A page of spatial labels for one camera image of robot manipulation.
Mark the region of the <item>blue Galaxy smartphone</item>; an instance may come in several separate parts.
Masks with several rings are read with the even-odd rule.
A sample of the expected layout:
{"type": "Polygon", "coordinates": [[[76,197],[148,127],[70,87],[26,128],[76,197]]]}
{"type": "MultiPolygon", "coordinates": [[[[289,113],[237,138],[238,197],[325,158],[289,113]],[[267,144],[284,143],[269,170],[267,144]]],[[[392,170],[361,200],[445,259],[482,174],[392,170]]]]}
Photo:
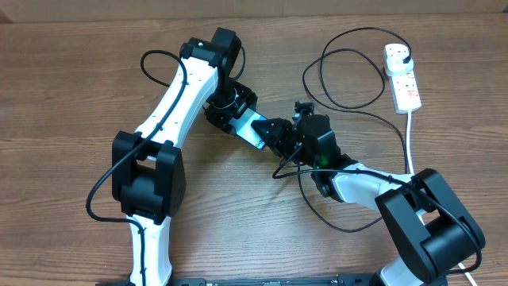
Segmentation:
{"type": "Polygon", "coordinates": [[[256,111],[248,108],[239,119],[232,118],[230,124],[234,128],[236,136],[247,141],[256,149],[262,150],[265,147],[265,143],[258,133],[252,128],[252,123],[258,120],[264,121],[266,118],[256,111]]]}

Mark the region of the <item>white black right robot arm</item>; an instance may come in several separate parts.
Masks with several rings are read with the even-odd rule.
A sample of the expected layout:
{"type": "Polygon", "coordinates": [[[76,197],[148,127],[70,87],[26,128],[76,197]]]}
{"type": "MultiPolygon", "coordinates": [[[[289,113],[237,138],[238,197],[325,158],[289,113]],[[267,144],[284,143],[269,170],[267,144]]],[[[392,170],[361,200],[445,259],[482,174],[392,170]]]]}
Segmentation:
{"type": "Polygon", "coordinates": [[[380,213],[399,257],[373,274],[371,285],[444,285],[470,256],[475,263],[467,270],[480,266],[484,234],[438,171],[396,175],[367,168],[341,152],[326,115],[251,126],[284,164],[297,165],[294,176],[310,175],[323,197],[380,213]]]}

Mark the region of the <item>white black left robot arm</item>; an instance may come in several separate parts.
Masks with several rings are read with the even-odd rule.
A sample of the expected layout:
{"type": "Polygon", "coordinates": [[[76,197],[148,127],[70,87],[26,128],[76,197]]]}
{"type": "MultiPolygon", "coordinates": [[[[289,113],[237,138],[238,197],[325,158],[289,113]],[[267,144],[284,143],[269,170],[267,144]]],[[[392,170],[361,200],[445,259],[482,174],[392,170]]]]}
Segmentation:
{"type": "Polygon", "coordinates": [[[230,75],[244,48],[234,31],[218,28],[211,41],[184,43],[172,83],[152,114],[112,144],[112,196],[130,225],[133,271],[128,285],[168,285],[171,217],[186,190],[182,148],[198,113],[227,134],[257,149],[265,144],[252,128],[260,119],[257,97],[230,75]]]}

